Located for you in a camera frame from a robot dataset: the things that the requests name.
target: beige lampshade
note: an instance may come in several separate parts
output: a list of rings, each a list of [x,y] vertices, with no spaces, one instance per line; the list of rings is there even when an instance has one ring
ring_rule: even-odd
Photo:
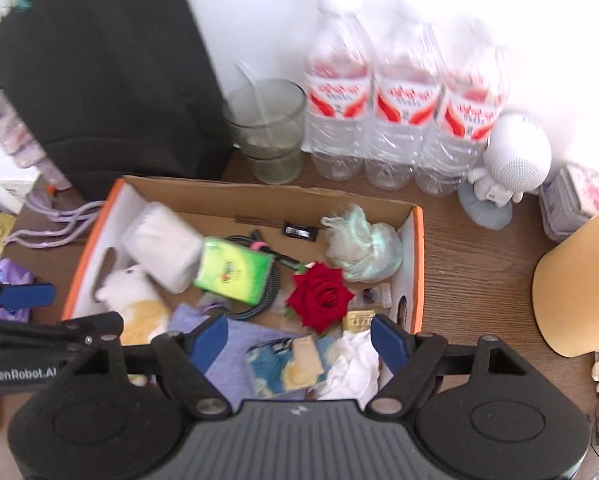
[[[539,261],[532,299],[555,352],[575,357],[599,348],[599,214]]]

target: red rose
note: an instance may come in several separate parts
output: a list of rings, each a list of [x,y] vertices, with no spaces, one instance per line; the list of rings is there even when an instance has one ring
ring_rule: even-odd
[[[322,333],[346,316],[354,295],[343,286],[342,269],[316,263],[305,274],[296,274],[295,290],[286,303],[301,317],[304,326]]]

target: glass cup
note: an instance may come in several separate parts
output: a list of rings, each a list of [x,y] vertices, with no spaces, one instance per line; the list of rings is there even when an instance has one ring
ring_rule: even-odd
[[[307,98],[287,79],[260,79],[231,93],[224,116],[248,167],[265,184],[287,184],[301,173]]]

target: red bottle label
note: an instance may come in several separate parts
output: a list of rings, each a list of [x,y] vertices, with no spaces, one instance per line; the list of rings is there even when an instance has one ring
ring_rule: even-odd
[[[474,142],[486,142],[497,122],[503,105],[487,105],[446,91],[437,122],[449,135]]]
[[[331,79],[308,76],[308,110],[316,116],[361,119],[368,112],[371,78]]]
[[[375,79],[375,117],[394,124],[423,126],[433,119],[440,85]]]

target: wooden table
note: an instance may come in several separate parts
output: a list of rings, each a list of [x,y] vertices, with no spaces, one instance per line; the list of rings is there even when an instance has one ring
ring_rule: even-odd
[[[256,182],[239,154],[233,156],[226,168],[224,180]],[[484,333],[498,335],[584,413],[595,413],[598,400],[591,379],[592,356],[568,359],[554,353],[542,339],[533,317],[533,271],[540,258],[554,247],[543,232],[536,197],[524,197],[514,208],[513,222],[502,231],[491,232],[468,219],[456,195],[433,199],[415,184],[404,190],[387,192],[372,186],[361,175],[348,182],[331,182],[318,175],[308,158],[304,171],[294,184],[421,205],[426,269],[423,329],[440,333],[457,344],[474,344]],[[63,200],[74,203],[78,198],[67,193]],[[39,229],[45,225],[38,215],[28,210],[24,210],[18,220],[18,228],[35,226]],[[26,250],[20,246],[6,249],[6,257],[15,259],[37,277],[57,287],[57,301],[51,307],[37,309],[36,321],[58,319],[83,242],[50,251]],[[4,409],[0,417],[0,479],[19,478],[13,473],[4,428],[10,414],[24,399],[24,396],[14,396],[1,403]],[[588,480],[597,467],[599,460],[589,453],[577,478]]]

